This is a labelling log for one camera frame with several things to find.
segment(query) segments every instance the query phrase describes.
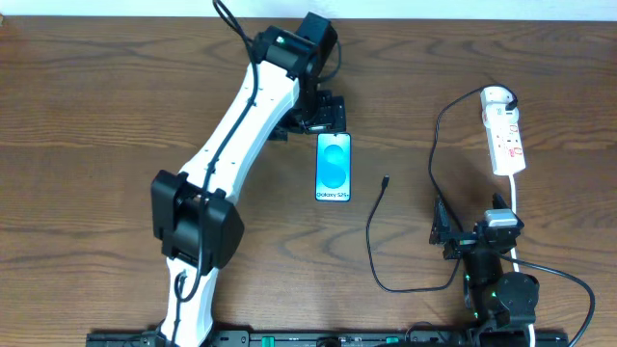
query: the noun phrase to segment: black cable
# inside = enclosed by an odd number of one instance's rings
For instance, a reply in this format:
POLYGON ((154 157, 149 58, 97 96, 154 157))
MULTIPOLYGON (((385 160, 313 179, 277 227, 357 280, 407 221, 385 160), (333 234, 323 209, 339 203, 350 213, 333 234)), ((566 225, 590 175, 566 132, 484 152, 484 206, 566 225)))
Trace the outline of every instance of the black cable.
POLYGON ((175 320, 174 320, 174 332, 172 333, 172 347, 175 347, 175 337, 177 335, 177 329, 180 327, 180 302, 177 298, 182 296, 182 289, 184 289, 184 282, 186 281, 186 274, 184 272, 178 274, 174 280, 174 294, 175 294, 175 320))
POLYGON ((458 218, 458 216, 456 215, 456 213, 454 213, 454 210, 452 209, 452 207, 450 206, 450 204, 447 202, 447 200, 445 199, 445 196, 442 193, 442 190, 440 189, 440 186, 437 184, 437 182, 435 181, 435 177, 433 176, 433 156, 435 155, 435 149, 437 148, 437 141, 439 139, 439 134, 440 134, 440 123, 442 122, 442 117, 443 114, 450 109, 450 107, 456 105, 457 103, 459 103, 459 101, 462 101, 464 99, 466 99, 467 97, 478 93, 478 92, 482 92, 485 88, 489 88, 489 87, 502 87, 503 89, 505 89, 506 91, 510 92, 512 94, 512 98, 513 100, 510 101, 507 106, 506 106, 506 110, 514 110, 517 107, 517 104, 519 102, 519 100, 517 99, 517 96, 514 94, 514 92, 512 92, 508 87, 499 84, 499 83, 495 83, 495 84, 490 84, 490 85, 486 85, 486 86, 482 86, 480 88, 476 88, 473 91, 466 93, 465 95, 457 98, 456 100, 450 102, 447 106, 445 106, 442 111, 440 112, 440 114, 437 116, 437 121, 435 122, 435 140, 433 140, 433 146, 431 147, 431 153, 428 156, 428 175, 429 177, 431 177, 431 182, 433 183, 433 186, 435 187, 435 190, 437 191, 437 194, 439 195, 440 199, 443 202, 443 206, 445 207, 445 209, 447 210, 447 213, 450 214, 450 216, 452 216, 452 219, 454 220, 454 223, 456 224, 457 228, 463 232, 463 224, 461 223, 461 220, 458 218))
POLYGON ((326 83, 326 82, 330 81, 331 79, 335 78, 336 74, 340 70, 340 65, 342 64, 342 56, 341 56, 342 48, 340 47, 340 41, 339 40, 336 40, 336 46, 338 47, 338 63, 336 64, 336 68, 332 72, 330 72, 329 74, 327 74, 327 75, 325 75, 323 77, 319 77, 317 79, 317 83, 326 83))
MULTIPOLYGON (((214 169, 215 169, 214 166, 216 165, 216 162, 219 160, 219 156, 221 156, 223 149, 225 149, 225 146, 228 144, 229 140, 233 136, 233 133, 240 126, 240 123, 242 122, 242 120, 247 116, 251 107, 253 107, 253 105, 255 104, 255 98, 257 96, 257 91, 259 90, 259 76, 257 73, 257 64, 255 62, 255 56, 253 54, 253 49, 251 48, 251 44, 249 43, 249 40, 246 34, 242 30, 242 27, 240 26, 238 21, 235 19, 233 14, 231 14, 229 9, 221 2, 221 0, 212 0, 212 4, 214 5, 214 8, 217 11, 217 13, 221 16, 221 18, 226 23, 230 21, 233 24, 235 28, 234 31, 238 33, 238 35, 244 42, 244 45, 247 49, 247 53, 249 55, 249 59, 251 60, 251 67, 253 68, 253 92, 251 93, 251 96, 249 97, 249 100, 247 101, 247 105, 245 106, 244 110, 242 110, 242 113, 238 117, 237 121, 235 122, 233 127, 229 130, 229 133, 227 134, 225 139, 223 139, 218 149, 212 156, 212 159, 208 163, 207 170, 205 172, 205 178, 203 180, 203 185, 201 187, 202 193, 201 193, 200 204, 199 204, 200 226, 203 226, 204 224, 205 200, 207 196, 208 184, 210 182, 210 176, 212 176, 212 174, 214 173, 214 169), (221 10, 227 14, 228 18, 225 18, 221 10)), ((182 303, 186 303, 190 301, 191 299, 193 299, 193 297, 195 296, 195 293, 197 293, 197 290, 200 286, 200 277, 201 277, 201 273, 203 270, 203 263, 204 263, 204 259, 203 259, 204 254, 201 251, 204 249, 204 244, 203 244, 203 237, 201 233, 199 233, 198 238, 199 238, 200 252, 198 256, 197 277, 196 277, 196 280, 193 282, 193 287, 191 288, 191 291, 189 292, 189 294, 185 298, 181 298, 181 297, 178 298, 179 301, 182 303)))
MULTIPOLYGON (((447 106, 445 106, 442 109, 442 111, 439 113, 439 115, 437 116, 437 121, 435 122, 435 140, 433 141, 433 146, 431 147, 431 152, 430 152, 429 157, 428 157, 428 175, 431 178, 431 182, 433 183, 433 186, 435 187, 435 190, 437 191, 437 194, 439 195, 440 199, 442 200, 443 206, 445 207, 447 212, 450 214, 450 216, 452 216, 452 219, 454 220, 454 223, 456 224, 456 227, 461 232, 463 232, 463 224, 461 223, 461 220, 456 215, 454 210, 450 207, 450 204, 445 199, 445 196, 443 195, 443 192, 440 189, 440 186, 437 184, 437 181, 435 180, 435 177, 433 176, 433 157, 435 156, 435 149, 437 148, 437 142, 439 140, 440 123, 442 122, 443 114, 448 109, 450 109, 450 107, 456 105, 459 101, 464 100, 465 98, 467 98, 470 95, 473 95, 475 93, 481 92, 482 90, 484 90, 485 88, 488 88, 488 87, 502 87, 503 89, 505 89, 506 91, 508 91, 508 92, 510 92, 512 94, 512 101, 510 101, 506 105, 506 110, 514 110, 517 107, 517 104, 518 104, 518 101, 519 101, 517 99, 517 96, 508 87, 506 87, 506 86, 504 86, 502 84, 499 84, 499 83, 490 84, 490 85, 486 85, 486 86, 483 86, 483 87, 480 87, 480 88, 476 88, 473 91, 471 91, 469 93, 466 93, 465 95, 457 98, 456 100, 450 102, 447 106)), ((366 247, 368 248, 368 261, 370 263, 370 270, 373 273, 373 278, 377 282, 377 285, 380 286, 380 288, 384 289, 385 291, 387 291, 389 293, 415 293, 415 292, 438 291, 438 290, 446 289, 452 283, 452 281, 454 280, 454 277, 456 276, 456 272, 459 269, 459 264, 461 263, 461 259, 458 259, 456 261, 456 265, 454 265, 454 270, 452 271, 452 275, 450 276, 450 279, 448 280, 448 282, 446 284, 444 284, 442 286, 429 287, 429 288, 414 288, 414 289, 390 289, 390 288, 384 286, 379 281, 379 279, 377 277, 377 273, 375 272, 375 266, 373 265, 373 255, 371 254, 371 251, 370 251, 369 229, 370 229, 370 222, 373 219, 373 215, 375 214, 375 211, 377 210, 377 206, 379 206, 379 202, 382 200, 382 197, 384 196, 384 193, 386 192, 386 188, 388 187, 388 182, 389 182, 389 176, 386 175, 386 176, 384 176, 384 179, 382 180, 382 191, 379 194, 379 198, 377 198, 377 201, 375 201, 375 205, 373 206, 373 209, 371 210, 370 215, 368 216, 368 222, 366 222, 366 247)))
MULTIPOLYGON (((235 133, 236 129, 240 126, 240 123, 242 123, 242 120, 247 116, 247 114, 249 113, 249 110, 255 104, 255 98, 257 96, 257 91, 259 90, 259 75, 257 73, 257 64, 255 62, 253 48, 251 47, 251 39, 249 39, 246 36, 244 31, 242 30, 242 27, 236 20, 236 18, 229 11, 229 9, 221 2, 221 0, 212 0, 212 5, 214 6, 214 9, 219 14, 219 16, 224 20, 224 22, 236 34, 238 34, 240 36, 240 39, 242 39, 242 41, 244 42, 244 46, 247 50, 247 54, 249 55, 249 60, 251 61, 251 67, 253 69, 253 92, 251 93, 251 96, 247 100, 247 105, 245 106, 244 110, 242 110, 242 113, 240 113, 240 116, 236 120, 235 124, 231 127, 231 129, 229 130, 229 133, 226 135, 225 139, 223 139, 223 141, 217 148, 216 152, 212 156, 212 159, 208 163, 208 166, 205 172, 205 178, 203 179, 203 185, 201 187, 201 198, 200 198, 200 203, 199 203, 200 229, 202 229, 202 226, 204 225, 205 200, 206 200, 206 197, 208 196, 208 184, 210 182, 210 177, 212 176, 215 170, 214 166, 216 165, 216 162, 219 160, 219 157, 221 156, 223 149, 225 149, 225 146, 228 144, 229 140, 235 133)), ((175 323, 174 333, 172 335, 173 343, 175 341, 175 334, 177 333, 177 327, 179 325, 178 317, 179 317, 180 304, 191 301, 191 299, 193 299, 193 297, 197 293, 197 290, 200 287, 201 274, 203 272, 203 266, 204 266, 204 259, 203 259, 204 254, 202 251, 204 249, 204 244, 203 244, 204 238, 201 235, 201 232, 198 234, 198 243, 200 245, 200 251, 199 251, 199 256, 198 256, 197 273, 195 274, 195 280, 193 281, 193 286, 191 287, 191 291, 186 297, 182 298, 182 288, 179 287, 181 282, 183 284, 183 280, 181 280, 181 277, 185 275, 178 274, 174 279, 174 294, 175 294, 175 298, 177 301, 177 305, 176 305, 176 314, 175 314, 176 321, 174 322, 175 323)))
POLYGON ((440 331, 437 329, 437 327, 435 327, 435 326, 433 325, 433 323, 431 323, 431 322, 425 322, 425 321, 422 321, 422 322, 415 322, 415 323, 414 323, 414 324, 413 324, 413 325, 412 325, 412 326, 411 326, 411 327, 410 327, 410 328, 409 328, 409 329, 405 332, 405 340, 406 340, 406 341, 412 338, 412 337, 410 336, 410 334, 412 333, 412 331, 414 331, 414 330, 415 330, 418 326, 420 326, 420 325, 427 325, 427 326, 430 326, 430 327, 431 327, 431 329, 433 329, 433 331, 434 331, 435 333, 437 333, 437 335, 440 337, 440 339, 442 340, 442 342, 443 342, 443 343, 447 343, 447 339, 446 339, 445 337, 443 337, 442 333, 440 333, 440 331))
POLYGON ((575 282, 576 284, 580 285, 581 287, 583 287, 587 291, 587 294, 589 294, 589 310, 587 311, 587 316, 585 317, 585 320, 583 321, 582 326, 578 330, 578 332, 575 335, 575 337, 568 344, 568 347, 573 347, 574 345, 576 345, 577 342, 582 337, 582 335, 585 334, 585 331, 589 327, 589 324, 591 324, 591 319, 594 317, 594 311, 596 310, 596 296, 594 295, 594 291, 591 289, 591 287, 587 283, 585 283, 583 280, 581 280, 579 278, 576 278, 576 277, 574 277, 574 276, 572 276, 570 274, 567 274, 567 273, 565 273, 563 271, 551 269, 550 267, 546 267, 546 266, 530 263, 530 262, 523 261, 523 260, 520 260, 520 259, 513 259, 513 258, 511 258, 509 256, 505 256, 505 255, 503 255, 503 254, 501 254, 501 253, 499 253, 499 252, 497 252, 495 250, 491 250, 491 252, 493 252, 495 255, 497 255, 501 259, 509 261, 511 263, 517 263, 519 265, 523 265, 523 266, 526 266, 526 267, 529 267, 529 268, 532 268, 532 269, 548 272, 549 274, 561 276, 564 279, 571 280, 571 281, 575 282))
POLYGON ((373 209, 370 211, 368 215, 368 221, 366 222, 366 248, 368 249, 368 262, 370 263, 370 271, 373 273, 373 278, 377 282, 380 288, 384 289, 388 293, 417 293, 417 292, 427 292, 427 291, 438 291, 446 289, 450 284, 454 281, 454 277, 456 276, 456 271, 459 269, 459 264, 461 263, 461 259, 456 260, 456 265, 454 265, 454 271, 452 271, 452 275, 450 275, 450 280, 447 281, 446 284, 436 287, 428 287, 428 288, 413 288, 413 289, 390 289, 383 285, 379 278, 377 277, 377 272, 375 272, 375 265, 373 264, 373 255, 370 250, 370 222, 373 220, 373 215, 377 210, 377 206, 379 206, 379 202, 382 200, 384 193, 386 192, 386 188, 388 187, 389 176, 385 175, 382 180, 382 191, 379 193, 379 197, 375 201, 375 205, 373 209))
MULTIPOLYGON (((219 14, 219 17, 221 17, 221 19, 223 19, 223 21, 227 24, 227 26, 229 28, 231 28, 231 30, 233 30, 234 33, 242 36, 244 34, 244 32, 242 31, 242 27, 240 27, 240 24, 238 24, 237 21, 235 21, 235 24, 232 23, 231 21, 229 21, 229 19, 227 19, 227 17, 223 14, 223 12, 221 12, 221 9, 217 5, 221 5, 222 8, 225 8, 225 12, 228 15, 232 16, 229 13, 229 10, 227 9, 227 7, 220 0, 213 0, 212 3, 214 5, 214 11, 216 11, 216 13, 219 14)), ((253 43, 253 40, 249 39, 248 37, 247 37, 247 41, 250 42, 250 43, 253 43)))

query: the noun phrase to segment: wood grain surface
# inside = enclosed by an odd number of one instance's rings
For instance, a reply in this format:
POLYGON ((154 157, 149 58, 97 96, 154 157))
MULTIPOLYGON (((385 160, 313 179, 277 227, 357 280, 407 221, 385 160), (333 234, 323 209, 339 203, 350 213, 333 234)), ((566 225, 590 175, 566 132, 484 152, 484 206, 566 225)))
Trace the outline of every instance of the wood grain surface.
MULTIPOLYGON (((256 33, 299 21, 243 23, 256 33)), ((377 271, 399 288, 446 281, 453 263, 428 245, 434 122, 449 101, 500 82, 517 92, 522 113, 521 258, 586 280, 598 305, 580 345, 616 345, 617 23, 335 27, 344 63, 327 87, 346 100, 352 199, 315 201, 315 137, 266 144, 244 185, 247 228, 217 284, 215 319, 262 330, 402 330, 419 320, 473 319, 461 273, 442 292, 379 289, 364 224, 389 174, 372 229, 377 271)), ((168 272, 152 236, 149 184, 207 140, 241 83, 243 49, 214 18, 5 18, 1 346, 79 346, 88 332, 142 330, 165 316, 168 272)), ((446 115, 435 158, 436 179, 469 227, 493 192, 508 197, 507 178, 492 175, 479 113, 474 96, 446 115)), ((529 273, 541 283, 537 326, 573 336, 586 293, 529 273)))

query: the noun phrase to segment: white power strip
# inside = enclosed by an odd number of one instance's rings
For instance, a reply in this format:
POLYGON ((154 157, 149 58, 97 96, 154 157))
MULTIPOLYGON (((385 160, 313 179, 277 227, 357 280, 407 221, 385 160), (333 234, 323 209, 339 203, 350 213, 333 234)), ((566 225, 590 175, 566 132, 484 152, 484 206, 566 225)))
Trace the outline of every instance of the white power strip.
POLYGON ((489 87, 480 94, 482 121, 489 138, 493 174, 510 175, 525 168, 519 131, 519 109, 506 110, 514 96, 502 87, 489 87))

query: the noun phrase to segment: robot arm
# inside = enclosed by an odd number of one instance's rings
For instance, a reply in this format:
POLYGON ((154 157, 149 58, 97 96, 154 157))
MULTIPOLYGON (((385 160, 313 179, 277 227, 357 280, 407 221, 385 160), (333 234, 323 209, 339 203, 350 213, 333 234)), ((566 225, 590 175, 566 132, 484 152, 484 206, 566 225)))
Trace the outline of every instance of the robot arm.
POLYGON ((244 225, 235 209, 244 179, 266 140, 286 140, 287 132, 345 130, 342 97, 318 91, 318 75, 337 40, 330 21, 309 13, 293 34, 270 27, 255 38, 258 92, 253 106, 216 162, 208 187, 202 187, 208 163, 237 122, 254 87, 247 69, 240 92, 203 148, 178 175, 161 171, 151 185, 154 235, 163 242, 170 269, 168 313, 161 326, 166 340, 181 347, 200 346, 212 329, 212 299, 218 272, 237 249, 244 225), (197 197, 207 194, 200 219, 197 197), (198 273, 200 255, 204 259, 198 273), (179 307, 174 281, 184 275, 181 297, 197 278, 190 302, 179 307))
MULTIPOLYGON (((240 189, 247 171, 275 125, 295 105, 300 90, 298 79, 291 80, 286 77, 287 71, 283 68, 268 62, 262 62, 257 68, 260 78, 259 92, 255 104, 221 153, 216 166, 218 174, 214 173, 208 184, 208 192, 214 193, 217 189, 222 189, 227 193, 225 200, 233 204, 238 203, 240 189)), ((223 120, 205 146, 180 170, 181 173, 188 174, 187 182, 189 184, 202 188, 207 164, 244 109, 252 88, 253 70, 249 66, 240 92, 223 120)), ((167 265, 170 269, 171 284, 174 284, 174 279, 178 274, 184 273, 187 276, 182 293, 182 296, 185 297, 197 275, 196 268, 178 257, 168 257, 167 265)), ((207 275, 201 276, 200 286, 194 299, 180 311, 179 318, 183 323, 178 326, 176 333, 176 344, 178 346, 199 346, 211 330, 213 323, 212 298, 218 272, 219 269, 213 267, 207 275)), ((161 327, 161 333, 168 340, 171 339, 174 332, 175 310, 176 297, 174 286, 171 285, 168 313, 161 327)))

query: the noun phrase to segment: smartphone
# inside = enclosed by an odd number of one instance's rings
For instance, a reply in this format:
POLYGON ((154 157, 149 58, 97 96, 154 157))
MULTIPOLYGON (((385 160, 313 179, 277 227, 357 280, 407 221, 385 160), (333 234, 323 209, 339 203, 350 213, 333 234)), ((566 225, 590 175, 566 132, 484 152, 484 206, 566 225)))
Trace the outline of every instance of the smartphone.
POLYGON ((351 135, 317 136, 315 198, 319 201, 351 199, 351 135))

